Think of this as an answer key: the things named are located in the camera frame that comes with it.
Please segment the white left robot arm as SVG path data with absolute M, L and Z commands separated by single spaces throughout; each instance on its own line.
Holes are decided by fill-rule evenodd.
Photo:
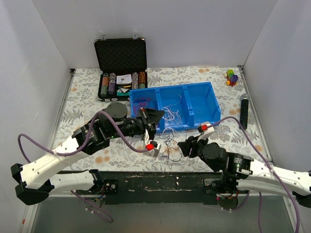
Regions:
M 64 169 L 109 147 L 110 140 L 115 138 L 121 138 L 132 151 L 156 157 L 161 145 L 154 141 L 154 136 L 165 112 L 150 108 L 140 108 L 138 112 L 137 117 L 127 117 L 124 104 L 111 103 L 53 150 L 20 134 L 17 138 L 20 146 L 21 138 L 25 137 L 46 154 L 25 165 L 11 166 L 12 177 L 17 182 L 17 198 L 26 205 L 34 205 L 59 192 L 83 190 L 91 194 L 116 194 L 118 180 L 103 178 L 97 169 L 76 172 Z

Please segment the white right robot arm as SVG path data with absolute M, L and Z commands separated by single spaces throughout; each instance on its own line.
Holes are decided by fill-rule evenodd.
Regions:
M 205 183 L 211 194 L 233 194 L 241 191 L 258 191 L 284 197 L 294 197 L 299 205 L 311 206 L 311 174 L 275 166 L 267 166 L 239 153 L 228 152 L 208 139 L 190 136 L 178 143 L 183 155 L 199 157 L 213 172 L 221 173 L 218 180 Z

